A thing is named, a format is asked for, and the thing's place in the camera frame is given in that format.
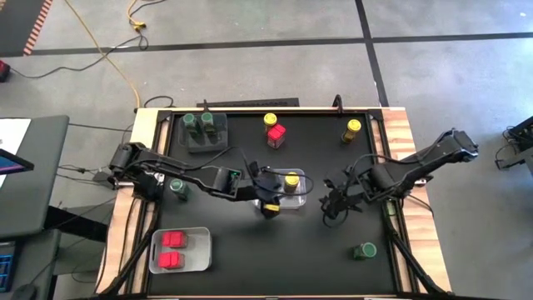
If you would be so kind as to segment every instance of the concrete floor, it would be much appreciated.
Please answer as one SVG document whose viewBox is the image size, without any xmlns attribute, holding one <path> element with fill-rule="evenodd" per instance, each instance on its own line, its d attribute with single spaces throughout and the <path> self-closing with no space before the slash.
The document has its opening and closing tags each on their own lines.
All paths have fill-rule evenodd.
<svg viewBox="0 0 533 300">
<path fill-rule="evenodd" d="M 72 0 L 103 46 L 134 36 L 126 3 Z M 533 31 L 533 2 L 460 0 L 364 1 L 374 37 Z M 146 7 L 152 45 L 279 38 L 360 38 L 352 0 L 172 1 Z M 36 49 L 89 48 L 63 1 L 53 3 Z M 453 290 L 459 295 L 527 299 L 533 293 L 533 178 L 525 167 L 499 172 L 494 153 L 501 131 L 533 114 L 533 41 L 376 44 L 391 106 L 407 107 L 417 147 L 451 127 L 479 144 L 472 163 L 435 172 L 428 190 Z M 26 74 L 59 65 L 81 67 L 97 55 L 6 59 Z M 302 106 L 327 106 L 340 93 L 350 106 L 377 106 L 363 44 L 257 47 L 112 55 L 144 99 L 166 94 L 177 106 L 209 101 L 299 97 Z M 0 117 L 67 114 L 71 122 L 125 128 L 134 97 L 106 63 L 85 72 L 39 80 L 13 77 L 0 85 Z M 70 127 L 62 163 L 108 163 L 122 134 Z M 59 178 L 52 203 L 101 203 L 112 192 Z M 87 296 L 91 284 L 62 277 L 56 299 Z"/>
</svg>

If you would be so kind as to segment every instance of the yellow can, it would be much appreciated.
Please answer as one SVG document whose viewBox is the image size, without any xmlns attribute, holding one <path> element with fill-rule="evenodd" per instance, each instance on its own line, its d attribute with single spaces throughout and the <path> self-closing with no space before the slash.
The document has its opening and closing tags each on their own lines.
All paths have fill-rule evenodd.
<svg viewBox="0 0 533 300">
<path fill-rule="evenodd" d="M 271 130 L 274 125 L 276 125 L 277 117 L 275 114 L 269 112 L 263 118 L 263 122 L 265 123 L 265 133 L 268 133 L 268 131 Z"/>
<path fill-rule="evenodd" d="M 342 134 L 342 141 L 344 143 L 351 142 L 355 137 L 356 133 L 361 130 L 361 123 L 356 119 L 352 119 L 348 122 L 345 132 Z"/>
<path fill-rule="evenodd" d="M 283 189 L 286 193 L 293 193 L 298 188 L 298 184 L 300 183 L 300 177 L 298 176 L 298 173 L 296 172 L 289 172 L 285 176 L 285 184 L 283 185 Z"/>
</svg>

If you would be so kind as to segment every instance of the computer screen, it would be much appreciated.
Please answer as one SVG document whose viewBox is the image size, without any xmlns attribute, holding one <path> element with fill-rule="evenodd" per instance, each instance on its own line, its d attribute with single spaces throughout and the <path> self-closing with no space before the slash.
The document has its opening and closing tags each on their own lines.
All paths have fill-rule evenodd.
<svg viewBox="0 0 533 300">
<path fill-rule="evenodd" d="M 31 162 L 0 149 L 0 175 L 31 170 L 33 170 L 33 164 Z"/>
</svg>

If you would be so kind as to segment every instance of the clear plastic container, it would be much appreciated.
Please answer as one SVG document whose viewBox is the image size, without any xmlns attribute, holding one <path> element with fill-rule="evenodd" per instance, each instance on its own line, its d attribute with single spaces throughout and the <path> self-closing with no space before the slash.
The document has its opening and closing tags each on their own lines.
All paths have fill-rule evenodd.
<svg viewBox="0 0 533 300">
<path fill-rule="evenodd" d="M 170 231 L 181 231 L 185 233 L 187 235 L 187 246 L 183 248 L 163 247 L 163 233 Z M 148 268 L 152 274 L 205 271 L 211 266 L 211 247 L 211 233 L 205 227 L 159 229 L 152 235 Z M 165 269 L 159 267 L 157 263 L 159 261 L 159 255 L 171 251 L 179 251 L 184 256 L 185 264 L 182 268 Z"/>
<path fill-rule="evenodd" d="M 177 140 L 179 144 L 190 153 L 204 153 L 212 151 L 221 151 L 227 148 L 227 115 L 225 113 L 213 113 L 213 124 L 217 133 L 210 135 L 202 129 L 201 134 L 192 137 L 185 128 L 183 117 L 178 121 Z"/>
<path fill-rule="evenodd" d="M 273 168 L 273 172 L 276 173 L 283 173 L 288 174 L 289 172 L 294 172 L 298 175 L 305 175 L 305 173 L 301 169 L 296 168 L 288 168 L 288 169 L 280 169 L 280 168 Z M 285 176 L 283 175 L 277 175 L 279 177 L 280 183 L 285 182 Z M 280 193 L 285 193 L 283 190 L 283 184 L 278 189 Z M 298 187 L 296 188 L 295 194 L 298 193 L 305 193 L 306 192 L 306 179 L 302 176 L 300 176 L 300 183 L 298 184 Z M 286 196 L 286 195 L 280 195 L 280 209 L 298 209 L 304 206 L 306 204 L 306 196 Z M 256 206 L 256 208 L 259 208 L 259 200 L 252 200 L 253 204 Z"/>
</svg>

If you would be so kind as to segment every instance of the yellow cable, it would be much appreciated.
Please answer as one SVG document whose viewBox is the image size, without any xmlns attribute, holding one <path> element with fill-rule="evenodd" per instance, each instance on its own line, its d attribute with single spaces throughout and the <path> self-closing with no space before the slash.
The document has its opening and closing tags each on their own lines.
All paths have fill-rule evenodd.
<svg viewBox="0 0 533 300">
<path fill-rule="evenodd" d="M 127 7 L 126 15 L 127 15 L 127 18 L 130 21 L 132 21 L 133 29 L 135 29 L 135 31 L 140 31 L 141 29 L 143 29 L 146 26 L 146 24 L 144 22 L 135 21 L 132 18 L 131 10 L 132 10 L 133 6 L 135 5 L 135 3 L 137 3 L 137 0 L 132 0 L 132 2 L 130 3 L 130 6 Z"/>
<path fill-rule="evenodd" d="M 130 86 L 130 88 L 132 88 L 133 90 L 133 93 L 135 93 L 135 99 L 136 99 L 136 105 L 137 105 L 137 108 L 140 108 L 141 107 L 141 98 L 139 97 L 139 92 L 137 91 L 137 89 L 135 88 L 135 86 L 133 85 L 133 83 L 126 77 L 126 75 L 124 75 L 124 73 L 120 70 L 120 68 L 111 60 L 111 58 L 109 58 L 108 55 L 106 55 L 102 49 L 100 48 L 100 46 L 98 45 L 98 42 L 97 42 L 97 39 L 94 38 L 94 36 L 92 35 L 91 33 L 91 30 L 89 30 L 89 28 L 87 27 L 87 24 L 83 21 L 82 17 L 80 17 L 80 15 L 77 13 L 76 9 L 74 9 L 74 7 L 72 6 L 72 4 L 70 3 L 69 0 L 65 0 L 65 3 L 67 3 L 67 5 L 70 7 L 70 9 L 72 10 L 72 12 L 76 15 L 77 19 L 80 21 L 80 23 L 83 25 L 83 27 L 85 28 L 85 31 L 87 31 L 87 33 L 89 34 L 89 37 L 91 37 L 92 39 L 92 42 L 94 43 L 94 45 L 97 47 L 98 51 L 100 52 L 100 54 L 102 54 L 102 57 L 105 58 L 109 63 L 111 63 L 111 65 L 115 68 L 115 70 L 117 70 L 117 72 L 122 76 L 122 78 L 124 78 L 124 80 L 127 82 L 127 84 Z"/>
</svg>

